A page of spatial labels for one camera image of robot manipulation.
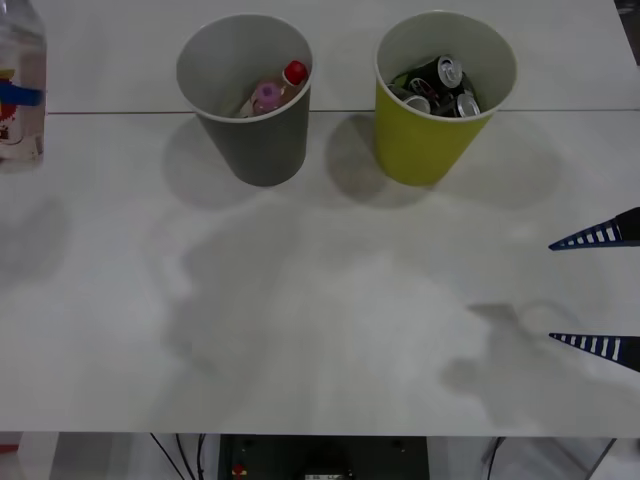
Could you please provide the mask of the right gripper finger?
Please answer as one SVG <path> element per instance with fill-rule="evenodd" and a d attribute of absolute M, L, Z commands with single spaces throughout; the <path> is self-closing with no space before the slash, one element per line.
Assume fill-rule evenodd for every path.
<path fill-rule="evenodd" d="M 606 359 L 635 372 L 640 371 L 640 337 L 581 335 L 551 332 L 551 339 Z"/>
<path fill-rule="evenodd" d="M 639 207 L 625 211 L 548 246 L 551 251 L 639 246 Z"/>

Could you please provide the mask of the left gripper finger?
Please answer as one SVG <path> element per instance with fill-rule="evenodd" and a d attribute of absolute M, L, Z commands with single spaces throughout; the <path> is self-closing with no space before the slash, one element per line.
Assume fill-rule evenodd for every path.
<path fill-rule="evenodd" d="M 2 81 L 0 83 L 0 101 L 2 104 L 37 107 L 41 104 L 41 91 L 38 89 L 24 88 Z"/>

